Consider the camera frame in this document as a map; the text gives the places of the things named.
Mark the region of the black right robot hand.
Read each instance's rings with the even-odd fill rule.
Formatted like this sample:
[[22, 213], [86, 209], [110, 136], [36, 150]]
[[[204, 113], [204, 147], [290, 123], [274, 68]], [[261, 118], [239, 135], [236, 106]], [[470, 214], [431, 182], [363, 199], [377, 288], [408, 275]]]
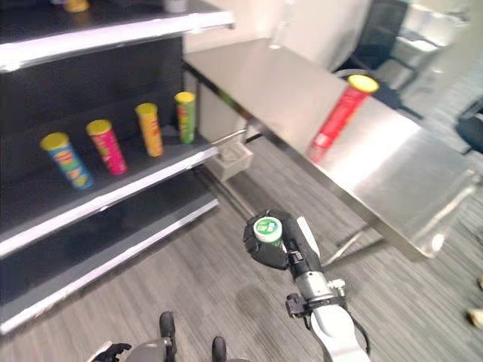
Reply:
[[[280, 246], [257, 240], [254, 225], [263, 216], [275, 217], [281, 222], [281, 244], [286, 251]], [[243, 242], [252, 259], [270, 268], [289, 268], [293, 279], [307, 272], [323, 271], [319, 256], [310, 247], [296, 219], [287, 212], [268, 209], [249, 219], [245, 225]]]

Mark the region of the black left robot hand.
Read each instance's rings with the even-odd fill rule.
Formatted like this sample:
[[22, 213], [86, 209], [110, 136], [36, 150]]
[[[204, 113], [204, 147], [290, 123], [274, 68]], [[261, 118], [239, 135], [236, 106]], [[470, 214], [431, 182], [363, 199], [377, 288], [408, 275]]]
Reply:
[[131, 348], [132, 345], [128, 343], [109, 343], [107, 346], [103, 346], [97, 351], [89, 361], [118, 362], [120, 361], [118, 356], [125, 351], [130, 351]]

